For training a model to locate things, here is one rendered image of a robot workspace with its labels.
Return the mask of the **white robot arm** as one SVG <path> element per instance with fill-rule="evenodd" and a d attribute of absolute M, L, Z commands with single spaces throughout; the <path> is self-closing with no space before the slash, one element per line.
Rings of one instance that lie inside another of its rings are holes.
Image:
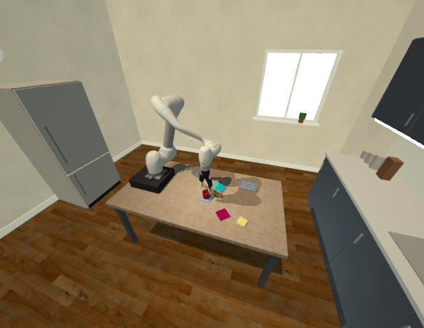
<path fill-rule="evenodd" d="M 146 155 L 145 161 L 149 174 L 145 177 L 149 178 L 149 181 L 161 180 L 161 177 L 167 172 L 167 170 L 163 170 L 163 166 L 176 156 L 176 148 L 173 146 L 175 129 L 204 144 L 199 150 L 199 162 L 202 171 L 209 171 L 212 159 L 221 151 L 221 144 L 210 141 L 204 135 L 191 130 L 177 120 L 177 116 L 184 106 L 183 98 L 175 94 L 165 97 L 155 95 L 151 98 L 151 104 L 157 114 L 165 120 L 165 133 L 159 151 L 152 150 Z"/>

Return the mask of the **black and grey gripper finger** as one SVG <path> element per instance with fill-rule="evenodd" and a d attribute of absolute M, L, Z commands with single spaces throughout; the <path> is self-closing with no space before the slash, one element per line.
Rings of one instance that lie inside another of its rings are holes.
<path fill-rule="evenodd" d="M 205 179 L 207 179 L 206 176 L 205 176 Z M 208 192 L 210 192 L 212 187 L 212 177 L 211 178 L 209 177 L 206 181 L 208 183 Z"/>
<path fill-rule="evenodd" d="M 200 176 L 199 176 L 199 180 L 200 180 L 200 182 L 201 182 L 201 188 L 202 188 L 202 187 L 203 187 L 203 180 L 204 180 L 204 176 L 202 176 L 201 172 L 200 172 L 199 174 L 200 174 Z"/>

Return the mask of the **red cup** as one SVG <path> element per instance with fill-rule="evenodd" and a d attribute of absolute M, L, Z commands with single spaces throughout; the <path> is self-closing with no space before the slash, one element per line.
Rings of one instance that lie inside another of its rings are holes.
<path fill-rule="evenodd" d="M 203 190 L 202 193 L 203 193 L 203 198 L 204 199 L 208 199 L 209 198 L 210 193 L 208 192 L 208 189 Z"/>

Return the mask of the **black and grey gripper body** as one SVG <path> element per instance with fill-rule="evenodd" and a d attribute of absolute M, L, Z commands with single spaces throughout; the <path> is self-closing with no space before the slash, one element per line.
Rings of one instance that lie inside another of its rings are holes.
<path fill-rule="evenodd" d="M 208 178 L 209 178 L 209 175 L 210 175 L 210 171 L 206 171 L 206 172 L 204 172 L 204 171 L 202 171 L 202 170 L 201 170 L 201 174 L 202 174 L 202 176 L 203 176 L 203 174 L 204 174 L 204 178 L 205 178 L 205 176 L 206 176 L 206 178 L 208 179 Z"/>

